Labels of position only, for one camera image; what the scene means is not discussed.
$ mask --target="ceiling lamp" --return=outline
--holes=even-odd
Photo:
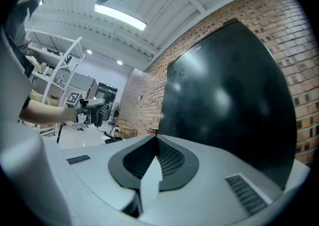
[[[146,27],[146,23],[144,23],[144,22],[142,22],[142,21],[140,21],[140,20],[138,20],[130,15],[127,15],[123,12],[120,12],[116,9],[113,9],[113,8],[109,8],[106,6],[95,4],[94,11],[97,13],[101,13],[101,14],[104,14],[107,16],[114,17],[118,20],[121,20],[127,24],[130,24],[130,25],[136,27],[137,29],[139,29],[141,31],[143,31]]]

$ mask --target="white shelving unit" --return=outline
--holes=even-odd
[[[82,53],[82,48],[80,44],[80,40],[82,39],[82,37],[78,37],[76,40],[73,40],[67,37],[41,32],[33,29],[26,29],[25,31],[27,33],[26,39],[31,39],[32,41],[32,43],[29,44],[28,47],[37,52],[38,57],[40,56],[40,60],[42,62],[45,62],[46,64],[54,68],[51,76],[44,76],[35,71],[32,72],[32,75],[34,77],[47,82],[41,102],[45,103],[47,101],[47,103],[49,104],[48,92],[51,86],[55,86],[62,90],[62,95],[59,99],[59,106],[62,106],[62,100],[64,98],[65,91],[70,83],[72,76],[74,75],[75,69],[81,63],[82,59],[85,56],[85,54]],[[60,55],[56,55],[52,52],[49,52],[48,49],[51,51],[55,51],[57,53],[59,52]],[[69,66],[71,65],[68,65],[65,61],[70,56],[78,59],[77,63],[72,64],[72,66],[74,66],[74,69],[72,71],[69,68]],[[53,81],[58,70],[62,68],[70,72],[70,77],[65,87],[62,87]],[[41,136],[43,136],[50,133],[54,133],[55,127],[56,124],[54,124],[52,127],[41,129],[38,125],[37,130],[39,131]]]

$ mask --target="white floor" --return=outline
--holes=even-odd
[[[99,130],[110,133],[112,126],[108,126],[106,121],[103,121]],[[97,146],[103,143],[101,137],[104,136],[102,132],[99,132],[94,125],[90,125],[88,128],[84,128],[84,131],[75,130],[68,126],[63,126],[59,147],[61,150],[85,148],[90,146]],[[49,139],[56,140],[56,136],[48,136]]]

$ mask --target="wall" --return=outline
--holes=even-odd
[[[69,64],[77,61],[78,59],[72,59]],[[131,68],[118,65],[112,59],[93,53],[86,55],[75,71],[94,78],[98,84],[102,82],[117,88],[115,102],[120,102]]]
[[[260,38],[286,76],[297,116],[296,159],[311,162],[319,144],[319,48],[297,0],[235,0],[207,16],[168,47],[145,72],[131,72],[120,117],[130,120],[138,134],[158,127],[167,65],[235,17]]]

